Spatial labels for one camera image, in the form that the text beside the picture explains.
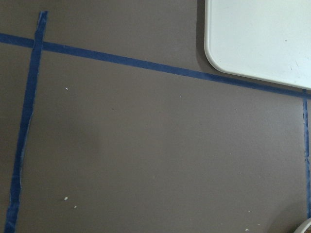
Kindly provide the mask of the cream bear tray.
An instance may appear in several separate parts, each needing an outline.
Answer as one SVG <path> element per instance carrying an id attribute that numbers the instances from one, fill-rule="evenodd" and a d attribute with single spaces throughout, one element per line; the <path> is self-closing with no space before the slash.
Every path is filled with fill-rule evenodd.
<path id="1" fill-rule="evenodd" d="M 310 89 L 308 0 L 207 0 L 205 55 L 226 74 Z"/>

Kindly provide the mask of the white round plate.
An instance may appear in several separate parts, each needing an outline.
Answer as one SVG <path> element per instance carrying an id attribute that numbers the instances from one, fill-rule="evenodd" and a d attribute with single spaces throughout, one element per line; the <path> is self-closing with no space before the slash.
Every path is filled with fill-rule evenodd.
<path id="1" fill-rule="evenodd" d="M 294 233 L 311 233 L 311 218 L 304 221 Z"/>

